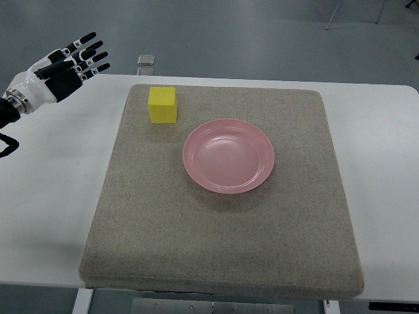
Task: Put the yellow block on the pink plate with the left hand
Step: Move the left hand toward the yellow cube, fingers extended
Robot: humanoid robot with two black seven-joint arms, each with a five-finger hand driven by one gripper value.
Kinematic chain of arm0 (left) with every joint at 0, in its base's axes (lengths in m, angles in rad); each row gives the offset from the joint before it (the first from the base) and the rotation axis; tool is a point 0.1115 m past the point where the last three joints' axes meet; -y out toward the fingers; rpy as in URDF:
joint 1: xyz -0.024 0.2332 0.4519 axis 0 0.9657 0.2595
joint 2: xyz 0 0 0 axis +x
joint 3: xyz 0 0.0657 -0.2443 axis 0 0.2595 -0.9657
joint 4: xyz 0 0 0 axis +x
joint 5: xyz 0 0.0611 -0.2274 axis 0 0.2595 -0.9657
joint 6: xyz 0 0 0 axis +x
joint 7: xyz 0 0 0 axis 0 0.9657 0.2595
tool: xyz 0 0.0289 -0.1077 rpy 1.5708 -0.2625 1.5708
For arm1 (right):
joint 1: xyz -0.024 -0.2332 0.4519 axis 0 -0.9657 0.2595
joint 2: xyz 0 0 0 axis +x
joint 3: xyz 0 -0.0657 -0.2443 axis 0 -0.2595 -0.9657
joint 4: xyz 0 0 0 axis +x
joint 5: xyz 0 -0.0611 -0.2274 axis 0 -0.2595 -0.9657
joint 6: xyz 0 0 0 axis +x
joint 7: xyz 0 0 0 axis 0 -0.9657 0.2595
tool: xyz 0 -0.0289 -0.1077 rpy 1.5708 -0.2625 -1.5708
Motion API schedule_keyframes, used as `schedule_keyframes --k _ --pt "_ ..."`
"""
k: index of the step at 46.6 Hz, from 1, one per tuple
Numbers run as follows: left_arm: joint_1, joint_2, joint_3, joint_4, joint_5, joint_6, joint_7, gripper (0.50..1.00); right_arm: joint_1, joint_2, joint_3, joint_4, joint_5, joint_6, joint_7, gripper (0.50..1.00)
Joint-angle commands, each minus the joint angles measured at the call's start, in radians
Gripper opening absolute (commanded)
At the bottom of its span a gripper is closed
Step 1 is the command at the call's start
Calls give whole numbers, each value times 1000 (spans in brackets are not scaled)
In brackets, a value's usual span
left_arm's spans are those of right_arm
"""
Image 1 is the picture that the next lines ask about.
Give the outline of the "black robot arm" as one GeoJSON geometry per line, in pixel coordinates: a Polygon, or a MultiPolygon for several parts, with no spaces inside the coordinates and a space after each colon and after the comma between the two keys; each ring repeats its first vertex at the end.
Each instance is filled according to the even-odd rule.
{"type": "Polygon", "coordinates": [[[12,103],[4,98],[0,100],[0,128],[4,128],[10,123],[20,119],[20,113],[12,103]]]}

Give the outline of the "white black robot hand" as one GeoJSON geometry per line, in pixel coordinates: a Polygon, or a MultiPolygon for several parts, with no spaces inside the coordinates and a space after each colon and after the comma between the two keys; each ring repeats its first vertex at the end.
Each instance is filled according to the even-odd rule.
{"type": "Polygon", "coordinates": [[[93,76],[110,67],[99,52],[102,41],[91,32],[56,49],[12,80],[1,96],[1,110],[13,116],[30,114],[46,103],[59,103],[93,76]]]}

